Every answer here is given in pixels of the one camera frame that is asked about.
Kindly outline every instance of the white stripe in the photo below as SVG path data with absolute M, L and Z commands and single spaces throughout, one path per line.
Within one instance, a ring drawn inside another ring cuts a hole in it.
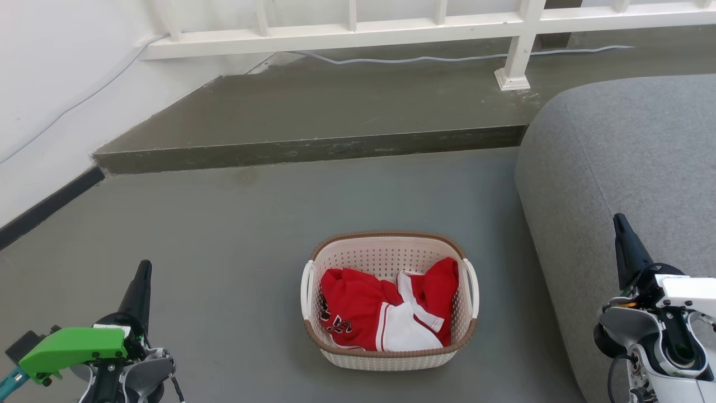
M 388 303 L 383 302 L 380 305 L 380 314 L 378 315 L 378 328 L 375 331 L 375 350 L 383 351 L 383 330 L 385 329 L 385 306 Z
M 420 319 L 427 327 L 431 328 L 434 332 L 439 332 L 442 328 L 442 324 L 445 319 L 435 316 L 427 312 L 417 300 L 415 300 L 415 294 L 412 292 L 412 281 L 410 275 L 407 272 L 398 273 L 398 293 L 403 298 L 403 301 L 409 302 L 412 306 L 413 313 Z
M 331 340 L 333 340 L 333 344 L 335 344 L 336 347 L 338 347 L 339 349 L 346 349 L 346 350 L 361 349 L 361 350 L 365 351 L 365 349 L 362 348 L 361 346 L 341 346 L 340 344 L 336 343 L 336 339 L 333 338 L 333 335 L 330 335 L 330 336 L 331 336 Z

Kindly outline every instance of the railing post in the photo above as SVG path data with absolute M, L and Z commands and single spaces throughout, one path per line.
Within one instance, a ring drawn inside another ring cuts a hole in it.
M 254 0 L 256 7 L 256 23 L 258 24 L 258 34 L 262 37 L 269 35 L 269 19 L 266 17 L 266 5 L 263 0 Z
M 520 16 L 524 21 L 524 31 L 519 37 L 513 37 L 505 67 L 495 71 L 495 77 L 502 91 L 529 90 L 530 83 L 525 76 L 527 62 L 532 53 L 537 24 L 542 16 L 546 0 L 522 0 Z
M 348 0 L 348 28 L 351 32 L 358 30 L 358 10 L 356 0 Z
M 169 31 L 173 41 L 179 42 L 183 38 L 179 24 L 177 23 L 176 14 L 174 12 L 174 3 L 172 0 L 157 0 L 157 12 L 164 24 L 164 28 Z
M 631 0 L 614 0 L 611 6 L 614 7 L 614 11 L 624 14 L 629 8 L 629 3 L 631 3 Z
M 448 13 L 448 0 L 435 0 L 435 25 L 445 25 Z

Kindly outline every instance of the basket handle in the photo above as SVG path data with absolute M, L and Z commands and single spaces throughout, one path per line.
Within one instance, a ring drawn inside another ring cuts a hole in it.
M 470 289 L 473 290 L 473 319 L 478 317 L 480 311 L 480 288 L 478 287 L 478 276 L 475 274 L 475 268 L 470 261 L 465 258 L 463 262 L 468 266 L 468 279 L 470 281 Z
M 309 293 L 309 287 L 313 284 L 313 260 L 309 260 L 304 267 L 304 274 L 301 276 L 301 313 L 304 316 L 304 321 L 311 318 L 311 293 Z

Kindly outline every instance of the white railing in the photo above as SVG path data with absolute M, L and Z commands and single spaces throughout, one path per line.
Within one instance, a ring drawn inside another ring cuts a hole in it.
M 156 1 L 170 36 L 151 44 L 142 56 L 146 60 L 512 37 L 505 67 L 495 72 L 502 90 L 529 88 L 525 69 L 537 34 L 716 24 L 712 0 L 633 5 L 614 0 L 612 6 L 575 9 L 544 9 L 545 0 L 522 0 L 516 12 L 460 16 L 446 15 L 449 0 L 435 0 L 433 18 L 372 22 L 358 21 L 359 0 L 345 0 L 346 24 L 270 27 L 265 0 L 255 0 L 258 30 L 182 32 L 172 0 Z

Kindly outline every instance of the laundry basket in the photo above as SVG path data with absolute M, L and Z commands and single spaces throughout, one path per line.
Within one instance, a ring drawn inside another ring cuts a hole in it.
M 320 285 L 326 270 L 350 267 L 395 281 L 400 271 L 424 274 L 446 257 L 458 262 L 460 273 L 448 347 L 400 352 L 341 349 L 319 323 Z M 301 279 L 301 312 L 311 340 L 333 364 L 367 371 L 408 371 L 441 366 L 468 343 L 475 333 L 479 295 L 475 270 L 453 241 L 416 232 L 360 232 L 332 237 L 314 250 Z

